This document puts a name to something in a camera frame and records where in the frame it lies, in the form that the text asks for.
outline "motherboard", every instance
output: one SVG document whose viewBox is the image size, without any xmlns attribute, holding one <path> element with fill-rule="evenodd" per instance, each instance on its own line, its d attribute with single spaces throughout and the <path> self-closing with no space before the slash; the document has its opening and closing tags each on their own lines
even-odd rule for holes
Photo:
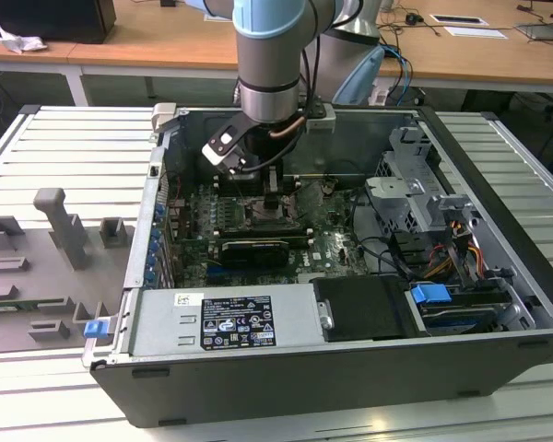
<svg viewBox="0 0 553 442">
<path fill-rule="evenodd" d="M 351 189 L 295 179 L 277 206 L 243 185 L 201 184 L 171 204 L 177 287 L 308 283 L 367 274 L 349 227 Z"/>
</svg>

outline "gray floor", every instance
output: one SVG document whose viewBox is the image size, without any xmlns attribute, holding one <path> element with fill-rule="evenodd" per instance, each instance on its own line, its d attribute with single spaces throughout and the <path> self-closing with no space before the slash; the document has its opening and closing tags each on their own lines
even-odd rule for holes
<svg viewBox="0 0 553 442">
<path fill-rule="evenodd" d="M 63 76 L 47 74 L 3 73 L 0 83 L 18 104 L 73 105 Z M 208 79 L 155 78 L 157 99 L 149 99 L 144 79 L 125 76 L 87 76 L 88 90 L 99 106 L 150 106 L 160 101 L 175 101 L 182 105 L 229 105 L 233 81 Z M 410 90 L 406 98 L 415 95 Z M 426 89 L 426 104 L 437 111 L 458 111 L 465 97 L 464 90 Z M 501 94 L 485 94 L 475 103 L 476 111 L 496 111 Z M 534 94 L 517 94 L 510 108 L 500 113 L 500 119 L 532 152 L 536 153 L 553 130 L 553 118 L 546 121 L 543 109 L 547 102 Z M 0 90 L 0 135 L 16 116 L 17 108 Z M 553 155 L 553 140 L 544 155 Z"/>
</svg>

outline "wire bundle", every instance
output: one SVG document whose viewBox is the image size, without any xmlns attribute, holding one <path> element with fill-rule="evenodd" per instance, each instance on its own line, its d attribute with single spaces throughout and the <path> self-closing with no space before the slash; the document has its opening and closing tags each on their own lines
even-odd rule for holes
<svg viewBox="0 0 553 442">
<path fill-rule="evenodd" d="M 412 83 L 412 77 L 414 75 L 414 67 L 412 66 L 411 62 L 407 60 L 399 51 L 396 51 L 394 48 L 387 44 L 383 44 L 382 47 L 385 49 L 386 52 L 390 53 L 393 57 L 397 59 L 397 62 L 400 65 L 400 73 L 397 77 L 397 80 L 395 81 L 394 86 L 389 91 L 388 95 L 391 95 L 395 92 L 397 87 L 399 86 L 399 83 L 401 82 L 402 76 L 405 77 L 404 79 L 404 89 L 402 90 L 402 94 L 399 96 L 399 99 L 397 99 L 397 106 L 399 106 L 402 103 L 402 100 L 406 96 L 407 91 L 409 90 L 409 85 Z"/>
</svg>

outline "desk leg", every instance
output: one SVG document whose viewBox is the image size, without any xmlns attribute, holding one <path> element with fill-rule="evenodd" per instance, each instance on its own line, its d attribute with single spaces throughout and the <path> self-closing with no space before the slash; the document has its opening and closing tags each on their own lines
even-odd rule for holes
<svg viewBox="0 0 553 442">
<path fill-rule="evenodd" d="M 90 95 L 82 83 L 82 69 L 80 66 L 64 66 L 61 68 L 60 73 L 67 80 L 74 104 L 76 106 L 91 106 L 92 99 L 90 99 Z"/>
<path fill-rule="evenodd" d="M 144 76 L 146 80 L 146 93 L 149 99 L 155 99 L 158 97 L 156 95 L 156 90 L 154 89 L 154 79 L 151 76 Z"/>
</svg>

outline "white paper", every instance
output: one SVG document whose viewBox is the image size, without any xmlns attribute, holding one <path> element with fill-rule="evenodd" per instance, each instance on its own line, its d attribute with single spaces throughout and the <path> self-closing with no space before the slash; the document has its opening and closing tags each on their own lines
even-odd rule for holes
<svg viewBox="0 0 553 442">
<path fill-rule="evenodd" d="M 23 53 L 23 51 L 40 51 L 47 49 L 47 45 L 39 37 L 20 37 L 6 32 L 0 27 L 0 42 L 9 51 Z"/>
<path fill-rule="evenodd" d="M 481 37 L 484 39 L 508 39 L 504 34 L 494 29 L 477 28 L 455 28 L 453 26 L 444 27 L 447 32 L 454 37 Z"/>
<path fill-rule="evenodd" d="M 231 22 L 229 18 L 223 18 L 223 17 L 217 17 L 217 16 L 209 16 L 208 14 L 205 14 L 205 18 L 203 18 L 204 21 L 228 21 Z"/>
<path fill-rule="evenodd" d="M 200 306 L 204 296 L 204 293 L 176 293 L 174 294 L 174 307 Z"/>
</svg>

